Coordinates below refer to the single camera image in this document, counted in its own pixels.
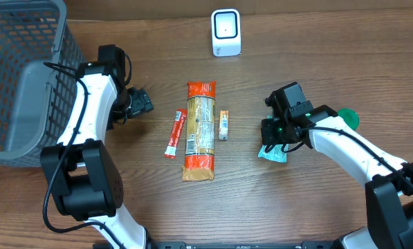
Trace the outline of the teal wet wipes pack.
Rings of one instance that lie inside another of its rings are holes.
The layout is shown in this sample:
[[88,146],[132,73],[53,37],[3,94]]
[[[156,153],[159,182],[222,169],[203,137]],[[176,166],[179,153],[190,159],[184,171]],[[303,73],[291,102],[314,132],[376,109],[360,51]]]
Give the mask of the teal wet wipes pack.
[[282,152],[282,145],[275,145],[268,153],[265,152],[266,145],[263,145],[257,155],[258,158],[264,158],[277,163],[286,163],[287,155]]

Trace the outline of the small orange box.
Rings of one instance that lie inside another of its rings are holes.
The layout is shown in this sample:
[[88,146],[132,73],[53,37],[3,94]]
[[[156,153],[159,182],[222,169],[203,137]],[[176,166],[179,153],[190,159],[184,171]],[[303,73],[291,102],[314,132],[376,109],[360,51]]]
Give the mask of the small orange box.
[[229,112],[220,111],[219,116],[219,140],[228,139],[228,121],[229,121]]

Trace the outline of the red snack packet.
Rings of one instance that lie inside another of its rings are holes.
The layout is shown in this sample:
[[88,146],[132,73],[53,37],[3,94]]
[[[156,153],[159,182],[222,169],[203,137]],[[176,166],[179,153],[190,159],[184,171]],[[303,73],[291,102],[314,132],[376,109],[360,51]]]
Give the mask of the red snack packet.
[[164,157],[175,159],[178,142],[181,137],[181,132],[187,118],[187,109],[177,109],[174,124],[169,137],[169,142],[166,147]]

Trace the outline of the green lid jar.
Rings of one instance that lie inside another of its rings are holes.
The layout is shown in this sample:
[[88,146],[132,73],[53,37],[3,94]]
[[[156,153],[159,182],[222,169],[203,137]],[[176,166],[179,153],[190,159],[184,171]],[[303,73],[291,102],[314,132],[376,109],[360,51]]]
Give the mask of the green lid jar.
[[356,130],[360,124],[358,114],[352,109],[340,109],[338,115],[353,130]]

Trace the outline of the orange brown snack bag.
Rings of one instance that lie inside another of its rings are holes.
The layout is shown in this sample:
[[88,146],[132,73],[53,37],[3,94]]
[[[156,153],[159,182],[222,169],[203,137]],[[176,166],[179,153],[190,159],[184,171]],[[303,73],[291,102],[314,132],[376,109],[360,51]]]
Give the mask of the orange brown snack bag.
[[183,181],[214,179],[215,82],[188,82]]

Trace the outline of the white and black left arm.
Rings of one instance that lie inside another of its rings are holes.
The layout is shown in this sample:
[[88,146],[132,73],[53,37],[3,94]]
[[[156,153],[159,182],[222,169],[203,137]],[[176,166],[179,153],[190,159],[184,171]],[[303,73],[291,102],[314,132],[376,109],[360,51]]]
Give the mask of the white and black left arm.
[[96,61],[77,68],[52,62],[46,66],[77,83],[63,134],[40,155],[48,182],[42,208],[46,227],[64,234],[92,226],[110,248],[157,248],[123,203],[122,178],[104,144],[115,123],[124,124],[154,108],[144,89],[127,86],[129,56],[109,44],[99,47]]

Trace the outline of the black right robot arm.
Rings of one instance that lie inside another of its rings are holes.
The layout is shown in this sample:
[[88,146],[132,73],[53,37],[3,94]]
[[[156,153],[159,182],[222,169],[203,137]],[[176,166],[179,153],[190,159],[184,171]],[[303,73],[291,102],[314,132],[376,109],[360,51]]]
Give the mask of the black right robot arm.
[[261,122],[266,151],[306,145],[343,168],[364,187],[367,225],[324,248],[413,249],[413,162],[393,156],[352,129],[327,105],[314,107],[297,82],[273,91],[265,104],[273,115]]

